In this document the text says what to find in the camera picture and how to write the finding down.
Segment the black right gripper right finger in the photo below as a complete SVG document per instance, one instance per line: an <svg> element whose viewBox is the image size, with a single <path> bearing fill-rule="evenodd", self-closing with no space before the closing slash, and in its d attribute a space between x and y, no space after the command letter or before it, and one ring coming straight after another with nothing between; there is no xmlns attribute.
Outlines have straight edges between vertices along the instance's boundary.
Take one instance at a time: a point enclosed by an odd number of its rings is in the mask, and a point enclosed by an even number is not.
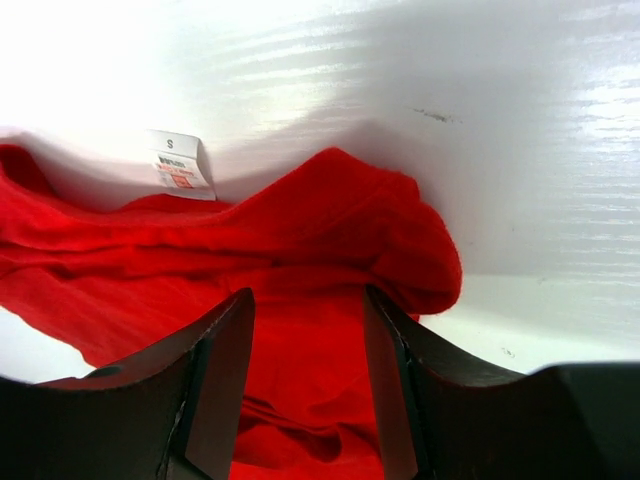
<svg viewBox="0 0 640 480"><path fill-rule="evenodd" d="M521 374L364 294L364 337L388 479L635 479L639 366L552 365Z"/></svg>

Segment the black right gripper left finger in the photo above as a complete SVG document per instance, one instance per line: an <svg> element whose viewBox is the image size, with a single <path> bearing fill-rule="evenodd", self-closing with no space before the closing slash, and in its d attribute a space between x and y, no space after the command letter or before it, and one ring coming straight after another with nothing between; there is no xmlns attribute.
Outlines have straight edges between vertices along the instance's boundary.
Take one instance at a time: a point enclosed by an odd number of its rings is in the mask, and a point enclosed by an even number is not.
<svg viewBox="0 0 640 480"><path fill-rule="evenodd" d="M250 289L82 378L1 382L5 479L226 479L254 333Z"/></svg>

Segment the red t shirt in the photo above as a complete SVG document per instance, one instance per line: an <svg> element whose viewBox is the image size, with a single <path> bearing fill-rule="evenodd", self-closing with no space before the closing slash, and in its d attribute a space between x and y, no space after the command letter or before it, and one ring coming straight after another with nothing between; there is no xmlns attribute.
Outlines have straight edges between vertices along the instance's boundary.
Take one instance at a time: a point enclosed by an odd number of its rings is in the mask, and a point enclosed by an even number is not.
<svg viewBox="0 0 640 480"><path fill-rule="evenodd" d="M61 199L27 150L1 147L1 303L89 364L253 291L235 479L381 478L364 287L418 317L450 308L462 278L415 180L337 148L236 205L154 195L100 213Z"/></svg>

